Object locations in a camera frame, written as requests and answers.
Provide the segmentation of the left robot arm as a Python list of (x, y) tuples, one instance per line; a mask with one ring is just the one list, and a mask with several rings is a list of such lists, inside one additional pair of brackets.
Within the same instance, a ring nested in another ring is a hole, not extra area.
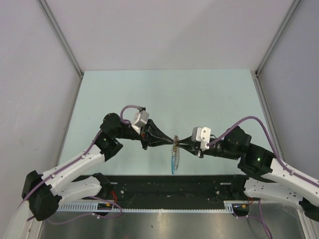
[(173, 139), (155, 125), (146, 111), (137, 114), (134, 125), (125, 124), (116, 113), (107, 114), (87, 149), (50, 170), (42, 173), (34, 170), (27, 174), (22, 198), (28, 201), (34, 218), (37, 221), (46, 220), (63, 204), (82, 198), (109, 197), (112, 185), (102, 173), (95, 173), (81, 181), (76, 178), (114, 157), (123, 148), (119, 139), (138, 140), (144, 150), (173, 144)]

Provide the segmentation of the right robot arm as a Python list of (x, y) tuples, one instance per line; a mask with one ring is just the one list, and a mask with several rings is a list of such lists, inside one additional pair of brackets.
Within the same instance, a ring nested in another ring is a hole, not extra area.
[(183, 148), (198, 157), (237, 159), (237, 167), (247, 179), (245, 183), (231, 185), (230, 195), (234, 199), (248, 196), (277, 201), (319, 220), (318, 179), (285, 163), (275, 151), (251, 143), (252, 137), (237, 125), (219, 138), (212, 138), (210, 133), (210, 128), (195, 127), (190, 137), (175, 139), (174, 149)]

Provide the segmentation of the blue key tag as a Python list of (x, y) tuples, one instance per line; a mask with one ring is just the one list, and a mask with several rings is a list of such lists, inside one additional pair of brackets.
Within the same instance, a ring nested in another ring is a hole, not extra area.
[(172, 175), (174, 175), (174, 173), (175, 173), (174, 163), (175, 163), (175, 156), (172, 155), (172, 156), (171, 156), (171, 174), (172, 174)]

